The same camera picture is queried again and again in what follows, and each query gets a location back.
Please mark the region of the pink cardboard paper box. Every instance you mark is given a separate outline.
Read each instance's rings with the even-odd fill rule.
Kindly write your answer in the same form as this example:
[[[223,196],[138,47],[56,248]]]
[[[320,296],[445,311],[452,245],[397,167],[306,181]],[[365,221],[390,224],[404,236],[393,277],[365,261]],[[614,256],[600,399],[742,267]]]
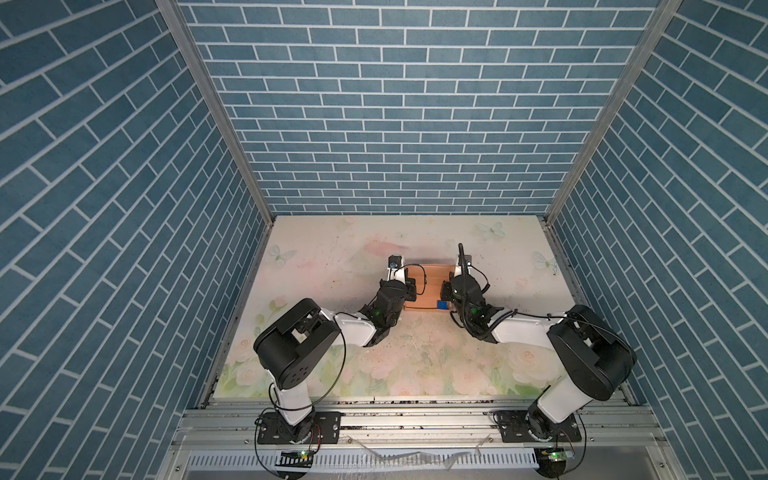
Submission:
[[[407,267],[406,278],[415,281],[416,299],[406,301],[405,308],[410,310],[440,310],[437,308],[437,302],[440,300],[446,301],[441,297],[443,283],[450,281],[454,269],[454,266],[448,264]]]

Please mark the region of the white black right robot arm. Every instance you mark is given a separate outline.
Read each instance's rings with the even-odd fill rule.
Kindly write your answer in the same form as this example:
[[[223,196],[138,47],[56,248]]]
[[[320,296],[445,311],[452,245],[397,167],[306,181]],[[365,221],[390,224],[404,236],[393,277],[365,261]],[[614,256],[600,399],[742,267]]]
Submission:
[[[547,387],[526,413],[529,431],[547,440],[594,400],[605,401],[629,377],[637,355],[591,308],[575,305],[561,315],[534,315],[493,306],[469,274],[445,281],[441,299],[475,339],[491,344],[526,344],[556,354],[565,376]]]

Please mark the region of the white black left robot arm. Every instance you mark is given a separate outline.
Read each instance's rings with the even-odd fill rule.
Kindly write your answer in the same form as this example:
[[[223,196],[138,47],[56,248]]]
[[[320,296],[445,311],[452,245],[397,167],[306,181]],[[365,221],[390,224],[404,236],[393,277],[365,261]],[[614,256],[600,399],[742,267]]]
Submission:
[[[314,415],[306,380],[331,346],[378,345],[397,325],[405,303],[417,298],[413,279],[382,280],[373,300],[355,313],[332,312],[304,298],[256,338],[253,350],[270,374],[270,401],[289,427]]]

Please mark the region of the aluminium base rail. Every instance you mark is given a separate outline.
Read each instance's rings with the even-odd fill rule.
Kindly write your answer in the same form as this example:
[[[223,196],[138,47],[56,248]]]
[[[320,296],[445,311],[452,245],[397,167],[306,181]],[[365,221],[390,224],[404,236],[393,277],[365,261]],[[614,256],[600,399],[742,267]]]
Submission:
[[[174,433],[159,470],[161,479],[180,479],[187,470],[191,453],[217,451],[256,453],[258,415],[269,408],[259,401],[212,402],[205,408],[189,409]],[[383,449],[542,449],[544,443],[504,443],[490,419],[495,410],[525,410],[522,400],[338,400],[322,403],[320,411],[342,414],[337,444],[320,446],[320,451],[337,448]],[[575,414],[580,423],[581,441],[558,441],[562,447],[583,447],[595,460],[606,450],[616,454],[636,453],[649,467],[653,479],[681,479],[684,476],[667,436],[650,407],[631,405],[616,395],[605,402],[592,402]]]

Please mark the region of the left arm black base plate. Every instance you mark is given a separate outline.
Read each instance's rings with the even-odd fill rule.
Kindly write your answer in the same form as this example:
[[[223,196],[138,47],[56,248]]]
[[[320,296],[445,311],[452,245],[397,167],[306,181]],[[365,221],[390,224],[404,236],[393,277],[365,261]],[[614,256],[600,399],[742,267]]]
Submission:
[[[265,445],[337,444],[341,418],[338,411],[312,412],[298,424],[291,425],[281,412],[268,410],[257,419],[256,439]]]

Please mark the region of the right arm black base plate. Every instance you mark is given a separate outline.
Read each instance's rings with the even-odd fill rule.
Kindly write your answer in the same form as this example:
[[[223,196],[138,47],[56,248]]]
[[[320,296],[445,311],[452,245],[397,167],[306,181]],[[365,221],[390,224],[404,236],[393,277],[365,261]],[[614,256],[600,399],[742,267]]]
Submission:
[[[553,423],[543,414],[530,415],[524,410],[495,410],[490,419],[504,443],[581,441],[580,423],[574,414],[561,423]]]

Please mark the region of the aluminium corner frame post right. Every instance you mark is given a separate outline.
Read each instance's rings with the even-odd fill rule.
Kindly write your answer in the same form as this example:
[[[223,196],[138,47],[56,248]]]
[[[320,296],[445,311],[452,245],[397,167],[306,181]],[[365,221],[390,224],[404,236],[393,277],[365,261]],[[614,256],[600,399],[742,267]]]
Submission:
[[[592,157],[601,141],[605,138],[608,128],[616,118],[632,87],[639,78],[643,67],[674,18],[681,3],[681,0],[662,0],[658,2],[638,44],[629,55],[620,76],[613,86],[606,104],[596,117],[592,129],[585,137],[581,150],[575,156],[561,187],[543,216],[543,226],[545,229],[552,230],[554,228],[555,222],[563,211],[569,196],[591,163]]]

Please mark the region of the aluminium corner frame post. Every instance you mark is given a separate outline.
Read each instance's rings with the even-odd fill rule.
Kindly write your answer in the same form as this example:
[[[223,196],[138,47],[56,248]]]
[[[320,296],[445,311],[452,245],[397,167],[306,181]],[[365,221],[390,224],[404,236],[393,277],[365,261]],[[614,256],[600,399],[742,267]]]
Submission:
[[[585,137],[581,150],[575,156],[561,187],[543,216],[543,226],[545,229],[552,230],[554,228],[555,222],[563,211],[569,196],[591,163],[592,157],[601,141],[605,138],[608,128],[616,118],[632,87],[639,78],[643,67],[674,18],[681,3],[681,0],[662,0],[658,2],[638,44],[629,55],[620,76],[613,86],[606,104],[596,117],[592,129]]]
[[[246,183],[251,198],[254,200],[259,213],[264,218],[265,224],[268,228],[271,228],[274,223],[274,216],[270,211],[266,197],[257,183],[250,162],[237,137],[236,131],[216,90],[215,84],[178,2],[171,0],[157,0],[156,5],[203,100],[209,108],[214,123],[231,153],[238,171]]]

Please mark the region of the aluminium corner frame post left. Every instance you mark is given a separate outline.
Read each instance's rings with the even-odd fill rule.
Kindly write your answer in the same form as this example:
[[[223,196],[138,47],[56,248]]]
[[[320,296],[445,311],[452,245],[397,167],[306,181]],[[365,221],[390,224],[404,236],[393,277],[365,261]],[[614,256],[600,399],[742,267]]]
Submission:
[[[209,108],[214,123],[231,153],[238,171],[246,183],[251,198],[254,200],[259,213],[264,218],[265,224],[268,228],[271,228],[274,223],[274,216],[270,211],[266,197],[257,183],[250,162],[237,137],[236,131],[216,90],[215,84],[178,2],[171,0],[157,0],[156,5],[203,100]]]

